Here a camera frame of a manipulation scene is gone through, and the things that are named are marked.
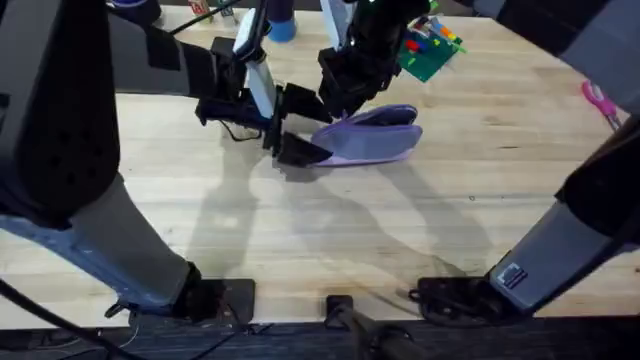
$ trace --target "gray robot arm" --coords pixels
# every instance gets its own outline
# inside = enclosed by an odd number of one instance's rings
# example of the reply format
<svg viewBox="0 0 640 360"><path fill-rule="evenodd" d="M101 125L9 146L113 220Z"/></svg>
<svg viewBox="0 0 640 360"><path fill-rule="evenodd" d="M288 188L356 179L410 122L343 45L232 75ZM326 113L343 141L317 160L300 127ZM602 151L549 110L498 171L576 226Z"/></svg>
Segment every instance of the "gray robot arm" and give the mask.
<svg viewBox="0 0 640 360"><path fill-rule="evenodd" d="M117 172L114 92L225 98L238 91L227 79L233 61L120 18L102 1L3 5L0 227L102 281L120 307L215 316L220 291L202 290L197 268L160 239ZM207 309L189 309L193 291L213 294Z"/></svg>
<svg viewBox="0 0 640 360"><path fill-rule="evenodd" d="M466 3L584 73L635 114L569 176L556 203L483 278L423 278L411 293L429 320L482 326L532 315L640 244L640 3Z"/></svg>

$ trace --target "black cable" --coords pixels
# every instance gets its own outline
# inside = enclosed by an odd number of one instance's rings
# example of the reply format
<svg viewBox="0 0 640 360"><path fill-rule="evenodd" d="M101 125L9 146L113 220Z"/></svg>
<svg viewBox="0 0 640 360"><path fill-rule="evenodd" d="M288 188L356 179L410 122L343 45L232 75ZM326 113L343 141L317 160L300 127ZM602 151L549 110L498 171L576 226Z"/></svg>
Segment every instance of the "black cable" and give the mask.
<svg viewBox="0 0 640 360"><path fill-rule="evenodd" d="M202 15L200 15L200 16L198 16L198 17L196 17L196 18L194 18L194 19L192 19L190 21L187 21L186 23L184 23L184 24L178 26L177 28L169 31L169 34L175 35L175 34L181 32L182 30L192 26L193 24L197 24L202 20L208 19L208 18L212 17L213 15L219 13L220 11L239 3L240 1L242 1L242 0L231 0L228 3L225 3L224 5L222 5L220 7L217 7L215 10L211 10L206 14L202 14Z"/></svg>
<svg viewBox="0 0 640 360"><path fill-rule="evenodd" d="M79 327L76 324L73 324L58 315L52 313L51 311L43 308L42 306L36 304L33 300L24 296L18 290L14 289L11 285L7 284L3 279L0 279L0 295L6 297L12 303L18 305L22 309L30 312L31 314L41 318L44 321L47 321L61 329L67 330L78 337L92 342L96 345L103 347L109 353L114 355L118 355L127 360L145 360L144 358L131 354L127 351L124 351L112 344L111 342L95 335L91 331L85 330Z"/></svg>
<svg viewBox="0 0 640 360"><path fill-rule="evenodd" d="M482 329L488 327L513 325L526 319L526 317L524 316L514 316L503 320L487 320L486 322L482 323L448 323L436 320L433 317L429 316L429 314L431 313L431 311L429 310L430 298L432 297L428 296L424 291L420 291L419 289L411 289L409 291L409 299L418 304L418 309L420 310L420 315L422 315L422 319L424 320L424 322L437 327L449 329ZM469 310L469 307L467 305L453 300L449 300L447 301L447 303L450 307L462 310L463 312Z"/></svg>
<svg viewBox="0 0 640 360"><path fill-rule="evenodd" d="M258 135L256 135L256 136L250 136L250 137L247 137L247 138L239 138L233 133L233 131L231 131L231 128L229 128L229 125L227 125L227 123L225 123L222 120L218 120L218 121L222 124L222 126L224 126L225 129L227 129L227 132L229 133L229 136L231 136L231 139L233 141L235 141L235 142L243 142L243 141L248 141L248 140L259 140L260 138L262 138L262 131L259 131Z"/></svg>
<svg viewBox="0 0 640 360"><path fill-rule="evenodd" d="M227 335L224 339L218 341L217 343L213 344L213 346L211 346L210 348L208 348L207 350L204 350L203 352L201 352L200 354L190 358L189 360L199 360L204 358L205 356L209 355L210 352L216 350L217 348L219 348L220 346L224 345L224 343L226 343L227 341L233 339L236 335L242 333L241 330L236 330L234 331L232 334Z"/></svg>

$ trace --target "wooden tabletop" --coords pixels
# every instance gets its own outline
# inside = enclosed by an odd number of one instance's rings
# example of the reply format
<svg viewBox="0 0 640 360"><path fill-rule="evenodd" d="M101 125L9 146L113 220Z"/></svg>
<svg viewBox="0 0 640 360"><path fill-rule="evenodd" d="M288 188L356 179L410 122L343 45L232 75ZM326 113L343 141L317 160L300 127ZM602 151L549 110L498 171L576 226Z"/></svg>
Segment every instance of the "wooden tabletop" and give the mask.
<svg viewBox="0 0 640 360"><path fill-rule="evenodd" d="M188 8L165 15L167 28L191 17ZM268 62L277 81L317 89L324 24L320 13L296 16L295 40L265 40ZM328 294L353 295L376 319L415 319L405 296L419 277L484 274L611 132L568 66L492 20L443 23L469 54L426 84L403 72L365 106L419 109L424 135L408 161L278 170L260 142L234 143L216 123L203 128L193 99L119 95L127 188L167 244L206 277L255 279L256 321L320 320ZM208 47L214 36L233 31L218 19L179 37ZM314 129L293 116L287 123ZM640 253L618 257L539 315L636 314L639 273ZM4 232L0 275L82 326L127 323L125 314L103 318L115 301L110 289ZM3 299L0 314L2 329L48 326Z"/></svg>

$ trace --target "pink scissors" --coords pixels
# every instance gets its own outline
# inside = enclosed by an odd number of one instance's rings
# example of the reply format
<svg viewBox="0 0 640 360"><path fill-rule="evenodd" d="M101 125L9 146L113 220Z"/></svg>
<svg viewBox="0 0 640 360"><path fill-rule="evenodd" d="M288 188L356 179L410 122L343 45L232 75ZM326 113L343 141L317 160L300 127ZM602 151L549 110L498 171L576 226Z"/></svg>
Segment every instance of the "pink scissors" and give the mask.
<svg viewBox="0 0 640 360"><path fill-rule="evenodd" d="M618 119L616 106L611 102L611 100L609 100L609 98L607 98L602 90L600 90L598 85L587 80L582 83L582 93L590 103L600 110L602 115L604 115L609 122L609 125L611 125L613 131L618 130L622 126L620 119Z"/></svg>

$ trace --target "wood grain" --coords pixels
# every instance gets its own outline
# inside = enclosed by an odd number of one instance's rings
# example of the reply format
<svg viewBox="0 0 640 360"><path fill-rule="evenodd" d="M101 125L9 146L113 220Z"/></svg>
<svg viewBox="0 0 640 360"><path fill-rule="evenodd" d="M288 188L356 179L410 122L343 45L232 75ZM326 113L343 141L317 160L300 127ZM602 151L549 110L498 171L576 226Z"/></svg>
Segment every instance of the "wood grain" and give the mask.
<svg viewBox="0 0 640 360"><path fill-rule="evenodd" d="M167 28L191 17L186 8L165 8L165 16ZM319 13L296 16L294 41L265 40L269 65L277 81L315 89L317 52L328 40ZM119 95L127 188L169 246L205 276L256 280L256 321L319 320L328 294L353 295L377 319L415 319L404 294L419 277L483 274L610 134L582 98L581 75L491 20L443 22L469 54L427 84L402 73L365 106L419 108L424 135L409 161L277 169L258 142L233 143L216 123L203 128L193 99ZM217 21L179 35L207 47L213 36L233 33ZM616 258L539 315L638 313L638 272L640 254ZM0 274L82 326L126 324L124 314L102 317L115 300L107 287L6 233ZM48 326L5 300L0 314L2 329Z"/></svg>

